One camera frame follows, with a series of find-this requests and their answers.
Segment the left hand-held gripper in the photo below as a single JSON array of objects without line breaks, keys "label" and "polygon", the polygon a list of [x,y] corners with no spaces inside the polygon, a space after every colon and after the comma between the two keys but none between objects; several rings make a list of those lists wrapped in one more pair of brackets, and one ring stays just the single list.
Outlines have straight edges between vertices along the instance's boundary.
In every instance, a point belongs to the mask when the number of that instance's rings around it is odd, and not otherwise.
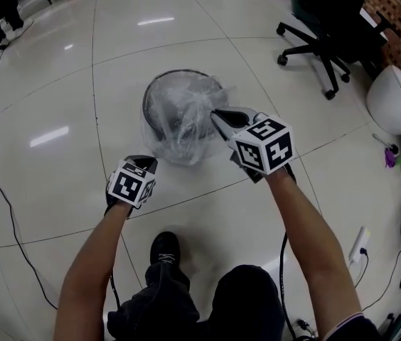
[{"label": "left hand-held gripper", "polygon": [[107,183],[106,211],[118,202],[139,209],[151,197],[157,166],[158,161],[153,156],[130,155],[122,159]]}]

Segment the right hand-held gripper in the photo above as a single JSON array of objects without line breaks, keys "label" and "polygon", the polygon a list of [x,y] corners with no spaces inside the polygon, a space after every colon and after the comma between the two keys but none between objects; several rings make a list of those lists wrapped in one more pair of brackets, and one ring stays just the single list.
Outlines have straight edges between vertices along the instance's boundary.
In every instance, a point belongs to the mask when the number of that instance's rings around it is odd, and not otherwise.
[{"label": "right hand-held gripper", "polygon": [[295,157],[292,128],[278,116],[247,107],[225,107],[213,110],[210,118],[224,141],[232,145],[231,161],[253,183],[288,166]]}]

